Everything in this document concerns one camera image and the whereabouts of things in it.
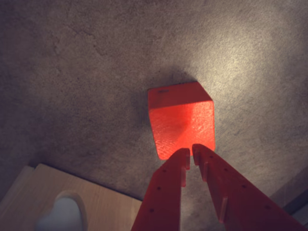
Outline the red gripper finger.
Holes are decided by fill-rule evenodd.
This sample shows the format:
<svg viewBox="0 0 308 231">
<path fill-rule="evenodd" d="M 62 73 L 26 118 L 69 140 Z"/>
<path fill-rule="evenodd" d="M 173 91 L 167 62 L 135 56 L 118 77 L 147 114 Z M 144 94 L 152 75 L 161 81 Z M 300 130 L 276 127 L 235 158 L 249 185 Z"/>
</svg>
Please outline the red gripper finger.
<svg viewBox="0 0 308 231">
<path fill-rule="evenodd" d="M 208 185 L 218 220 L 226 230 L 306 230 L 214 151 L 193 144 L 192 153 L 202 180 Z"/>
<path fill-rule="evenodd" d="M 190 149 L 181 148 L 152 175 L 133 231 L 179 231 L 181 188 L 190 169 Z"/>
</svg>

